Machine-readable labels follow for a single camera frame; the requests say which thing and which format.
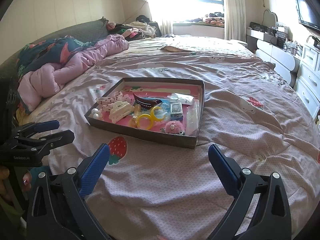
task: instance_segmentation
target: blue rubber pad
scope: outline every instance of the blue rubber pad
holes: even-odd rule
[[[46,132],[51,130],[56,130],[60,126],[60,123],[57,120],[48,121],[48,122],[42,122],[38,123],[34,126],[34,130],[36,132]]]
[[[110,158],[110,149],[107,144],[102,146],[95,158],[91,161],[87,169],[84,171],[79,188],[79,195],[84,198],[92,193],[104,167],[107,165]]]
[[[208,156],[227,194],[238,198],[240,193],[239,180],[216,145],[213,144],[209,147]]]

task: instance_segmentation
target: bed sheet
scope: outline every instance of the bed sheet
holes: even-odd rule
[[[160,49],[166,45],[178,50]],[[105,58],[69,83],[29,120],[57,119],[59,130],[74,131],[72,144],[52,150],[44,160],[53,174],[63,173],[91,156],[101,143],[119,136],[91,127],[84,114],[121,78],[201,79],[205,98],[196,149],[120,135],[113,144],[126,141],[126,154],[105,167],[86,198],[90,209],[118,240],[150,240],[156,235],[206,239],[233,201],[208,160],[214,142],[255,174],[281,175],[294,236],[319,202],[320,136],[303,102],[273,67],[241,45],[214,38],[134,41],[128,51]],[[239,232],[249,225],[257,200]]]

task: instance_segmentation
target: wall-mounted tv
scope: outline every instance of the wall-mounted tv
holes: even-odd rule
[[[320,21],[317,19],[306,0],[296,0],[296,3],[299,23],[320,33]]]

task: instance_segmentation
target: screw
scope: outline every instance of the screw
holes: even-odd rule
[[[244,168],[244,169],[242,170],[242,172],[243,172],[245,175],[251,174],[251,171],[250,171],[249,169],[247,169],[247,168]]]
[[[75,174],[76,173],[76,168],[70,168],[68,169],[68,174]]]
[[[272,176],[273,176],[274,178],[276,178],[276,179],[279,179],[279,178],[280,178],[280,175],[279,175],[279,173],[277,173],[277,172],[272,173]]]
[[[43,171],[40,172],[39,175],[38,175],[38,177],[39,177],[40,179],[42,179],[44,176],[45,176],[45,172],[43,172]]]

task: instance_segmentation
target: hand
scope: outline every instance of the hand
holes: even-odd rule
[[[6,200],[7,202],[11,202],[11,198],[5,189],[3,180],[9,177],[9,170],[6,167],[0,166],[0,196]],[[29,191],[31,189],[31,173],[28,171],[22,178],[23,180],[23,187],[22,191]]]

